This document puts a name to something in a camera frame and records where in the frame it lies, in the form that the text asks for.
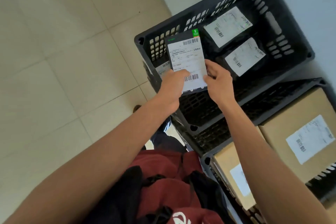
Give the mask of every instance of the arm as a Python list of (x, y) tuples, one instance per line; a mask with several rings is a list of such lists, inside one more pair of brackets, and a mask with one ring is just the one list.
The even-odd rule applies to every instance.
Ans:
[(332, 223), (321, 203), (263, 140), (235, 101), (230, 73), (210, 60), (206, 65), (214, 78), (204, 77), (209, 95), (225, 116), (246, 180), (267, 223)]
[(72, 223), (82, 218), (119, 179), (162, 122), (178, 109), (184, 77), (189, 74), (186, 70), (168, 71), (153, 99), (48, 176), (5, 224)]

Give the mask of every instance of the tiled floor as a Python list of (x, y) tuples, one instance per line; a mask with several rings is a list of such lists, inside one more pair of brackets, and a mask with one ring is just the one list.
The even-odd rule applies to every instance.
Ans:
[(169, 17), (163, 0), (0, 0), (0, 223), (154, 96), (133, 39)]

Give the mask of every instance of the green label tag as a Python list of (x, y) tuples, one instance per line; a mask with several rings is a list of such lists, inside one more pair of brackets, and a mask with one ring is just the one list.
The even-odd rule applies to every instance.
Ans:
[(193, 35), (194, 37), (199, 36), (198, 28), (192, 30), (192, 35)]

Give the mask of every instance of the forearm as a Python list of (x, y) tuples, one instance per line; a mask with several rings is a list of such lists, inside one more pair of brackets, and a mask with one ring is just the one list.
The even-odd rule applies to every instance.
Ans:
[(263, 140), (239, 105), (233, 103), (220, 108), (266, 221), (270, 224), (331, 223), (320, 202)]
[(118, 180), (169, 115), (169, 107), (153, 98), (47, 177), (5, 223), (71, 223), (81, 218)]

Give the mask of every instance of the human hand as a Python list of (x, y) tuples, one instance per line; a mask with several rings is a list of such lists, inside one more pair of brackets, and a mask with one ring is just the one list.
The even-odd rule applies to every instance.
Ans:
[(213, 77), (204, 76), (204, 81), (208, 85), (210, 98), (220, 108), (225, 108), (236, 103), (230, 72), (208, 59), (205, 60), (205, 65), (208, 75)]
[(180, 105), (179, 97), (182, 95), (184, 78), (189, 75), (190, 73), (186, 69), (176, 72), (170, 69), (162, 79), (161, 88), (156, 97), (164, 106), (168, 107), (170, 114), (175, 112)]

